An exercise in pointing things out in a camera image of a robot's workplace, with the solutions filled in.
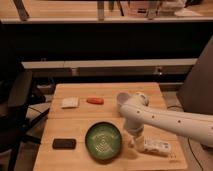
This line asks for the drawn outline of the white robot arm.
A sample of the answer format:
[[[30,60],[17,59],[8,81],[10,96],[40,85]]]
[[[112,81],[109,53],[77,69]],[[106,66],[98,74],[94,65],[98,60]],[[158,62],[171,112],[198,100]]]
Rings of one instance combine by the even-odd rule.
[[[117,95],[118,112],[125,119],[124,129],[130,135],[140,135],[147,124],[213,148],[213,116],[162,110],[148,104],[147,96],[141,92]]]

